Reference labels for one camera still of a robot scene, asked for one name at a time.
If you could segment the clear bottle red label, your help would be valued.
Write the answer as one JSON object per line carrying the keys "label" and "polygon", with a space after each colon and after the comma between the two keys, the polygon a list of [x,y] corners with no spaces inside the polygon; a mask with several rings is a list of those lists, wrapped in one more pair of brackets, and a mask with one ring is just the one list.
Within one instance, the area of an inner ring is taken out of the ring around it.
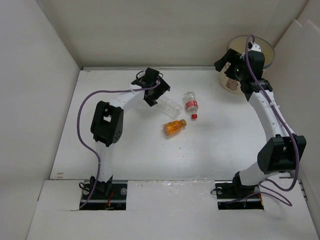
{"label": "clear bottle red label", "polygon": [[193,91],[187,91],[183,97],[184,105],[186,111],[190,114],[192,120],[196,120],[198,118],[198,102],[196,100],[196,95]]}

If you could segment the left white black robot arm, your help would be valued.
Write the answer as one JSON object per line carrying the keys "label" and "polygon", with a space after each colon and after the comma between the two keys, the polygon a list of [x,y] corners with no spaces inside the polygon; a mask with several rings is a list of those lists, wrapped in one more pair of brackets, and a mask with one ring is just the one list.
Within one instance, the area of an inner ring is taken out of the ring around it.
{"label": "left white black robot arm", "polygon": [[90,126],[101,162],[99,176],[90,178],[92,185],[97,181],[94,186],[95,195],[104,199],[112,192],[113,146],[122,136],[125,112],[141,100],[152,107],[169,90],[170,86],[163,80],[162,73],[148,67],[138,73],[129,89],[116,90],[119,95],[115,99],[97,103]]}

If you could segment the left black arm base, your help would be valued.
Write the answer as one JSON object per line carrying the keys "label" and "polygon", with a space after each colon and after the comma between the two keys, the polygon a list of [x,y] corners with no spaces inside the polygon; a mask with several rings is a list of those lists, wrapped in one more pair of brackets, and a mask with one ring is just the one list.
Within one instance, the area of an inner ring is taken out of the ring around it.
{"label": "left black arm base", "polygon": [[127,181],[114,181],[112,183],[111,190],[107,196],[102,193],[98,193],[97,189],[91,196],[90,200],[81,207],[88,199],[90,194],[89,182],[80,183],[80,189],[82,190],[81,199],[79,203],[79,209],[81,211],[125,211],[127,206]]}

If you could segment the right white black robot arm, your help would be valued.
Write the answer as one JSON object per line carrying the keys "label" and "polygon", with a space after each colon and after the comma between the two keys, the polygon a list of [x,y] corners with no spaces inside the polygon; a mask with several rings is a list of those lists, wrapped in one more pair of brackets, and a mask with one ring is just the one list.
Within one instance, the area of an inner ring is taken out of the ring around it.
{"label": "right white black robot arm", "polygon": [[307,145],[306,138],[296,135],[284,120],[271,84],[262,77],[264,64],[264,54],[253,49],[244,54],[229,49],[214,64],[218,72],[240,82],[240,89],[255,110],[266,137],[266,144],[257,154],[256,162],[233,177],[231,191],[237,197],[243,197],[250,187],[273,174],[294,171],[293,181],[296,182]]}

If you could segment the large clear plastic bottle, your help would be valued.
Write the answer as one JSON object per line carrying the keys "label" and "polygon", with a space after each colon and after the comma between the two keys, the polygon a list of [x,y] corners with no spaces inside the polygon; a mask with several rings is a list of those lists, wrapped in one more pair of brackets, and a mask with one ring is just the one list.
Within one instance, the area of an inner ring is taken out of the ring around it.
{"label": "large clear plastic bottle", "polygon": [[177,118],[182,112],[182,106],[166,96],[160,97],[157,102],[159,109],[172,119]]}

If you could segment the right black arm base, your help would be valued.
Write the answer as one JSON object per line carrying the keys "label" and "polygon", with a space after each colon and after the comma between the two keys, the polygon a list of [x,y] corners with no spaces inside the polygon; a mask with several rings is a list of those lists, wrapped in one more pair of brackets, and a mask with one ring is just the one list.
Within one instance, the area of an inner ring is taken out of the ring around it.
{"label": "right black arm base", "polygon": [[231,181],[215,181],[210,192],[216,196],[219,210],[263,210],[258,185],[236,188]]}

